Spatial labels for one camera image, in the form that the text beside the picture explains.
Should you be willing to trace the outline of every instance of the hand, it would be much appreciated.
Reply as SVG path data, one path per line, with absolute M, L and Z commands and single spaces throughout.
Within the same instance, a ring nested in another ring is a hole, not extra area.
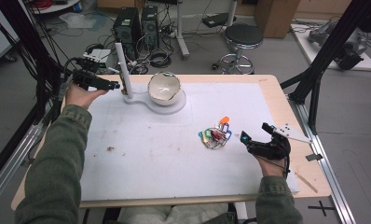
M 262 176 L 275 175 L 284 177 L 284 159 L 279 161 L 270 161 L 267 158 L 259 156 L 255 156 L 255 158 L 258 160 L 258 163 L 261 166 Z
M 66 105 L 79 105 L 85 109 L 88 109 L 90 104 L 98 98 L 100 95 L 106 94 L 107 91 L 97 90 L 97 91 L 86 91 L 81 87 L 77 86 L 75 83 L 71 82 L 69 88 L 65 95 Z

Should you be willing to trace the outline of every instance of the black metal frame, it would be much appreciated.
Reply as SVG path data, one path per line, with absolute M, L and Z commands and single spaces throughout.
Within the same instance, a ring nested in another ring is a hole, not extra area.
M 299 82 L 295 91 L 289 94 L 290 100 L 294 101 L 298 105 L 303 105 L 305 103 L 305 98 L 311 92 L 308 125 L 313 131 L 313 134 L 317 134 L 317 107 L 324 71 L 342 49 L 351 33 L 357 28 L 358 24 L 360 24 L 370 11 L 371 0 L 351 1 L 337 23 L 337 26 L 323 44 L 310 67 L 298 76 L 292 77 L 281 83 L 282 89 L 285 89 Z
M 26 134 L 32 124 L 38 123 L 46 113 L 46 103 L 49 99 L 48 93 L 44 86 L 49 85 L 52 91 L 58 95 L 61 86 L 61 70 L 62 67 L 58 62 L 55 62 L 48 53 L 45 45 L 18 0 L 0 0 L 0 10 L 6 17 L 17 36 L 20 38 L 21 44 L 29 51 L 35 62 L 36 68 L 36 98 L 37 103 L 34 105 L 31 112 L 25 118 L 19 129 L 14 133 L 8 141 L 5 148 L 0 153 L 0 171 L 6 165 L 8 159 L 14 153 L 17 145 L 22 137 Z M 20 52 L 20 44 L 13 48 Z

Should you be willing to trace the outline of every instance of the robotic hand device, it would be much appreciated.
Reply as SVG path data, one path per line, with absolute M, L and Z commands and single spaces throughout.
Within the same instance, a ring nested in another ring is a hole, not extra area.
M 271 134 L 271 141 L 268 143 L 261 143 L 252 140 L 246 132 L 242 131 L 240 141 L 247 147 L 247 151 L 255 156 L 267 158 L 268 160 L 279 161 L 286 160 L 284 168 L 284 176 L 287 177 L 290 173 L 290 152 L 291 146 L 288 138 L 295 139 L 306 143 L 311 143 L 303 134 L 293 130 L 288 124 L 276 128 L 267 123 L 263 123 L 262 129 Z
M 82 69 L 75 69 L 73 71 L 73 82 L 79 87 L 87 90 L 88 87 L 95 87 L 98 90 L 113 90 L 119 89 L 119 83 L 116 81 L 109 81 L 95 76 L 90 72 L 90 63 L 85 59 L 77 59 L 76 63 L 81 65 Z
M 332 33 L 336 27 L 336 21 L 329 21 L 325 25 L 321 26 L 319 29 L 310 31 L 308 36 L 308 41 L 310 43 L 316 42 L 321 47 L 328 36 Z M 357 63 L 363 60 L 360 57 L 366 51 L 366 38 L 362 37 L 354 31 L 349 39 L 346 41 L 345 45 L 338 53 L 334 61 L 337 65 L 344 70 L 352 69 Z

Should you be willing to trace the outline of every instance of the computer tower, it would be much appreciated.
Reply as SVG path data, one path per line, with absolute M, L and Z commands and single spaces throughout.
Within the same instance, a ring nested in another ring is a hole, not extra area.
M 142 11 L 144 49 L 159 49 L 158 7 L 144 6 Z
M 121 8 L 113 25 L 113 30 L 116 42 L 122 43 L 122 48 L 127 59 L 133 61 L 138 59 L 143 43 L 141 41 L 142 29 L 137 8 Z

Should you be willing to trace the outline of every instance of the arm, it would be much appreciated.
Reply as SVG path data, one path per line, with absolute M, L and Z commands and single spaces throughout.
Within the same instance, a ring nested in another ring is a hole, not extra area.
M 256 158 L 264 176 L 255 203 L 258 223 L 302 223 L 302 216 L 294 206 L 293 195 L 283 177 L 284 160 Z
M 77 223 L 79 180 L 91 115 L 86 110 L 105 91 L 84 91 L 72 84 L 66 106 L 47 130 L 46 140 L 25 181 L 25 199 L 16 223 Z

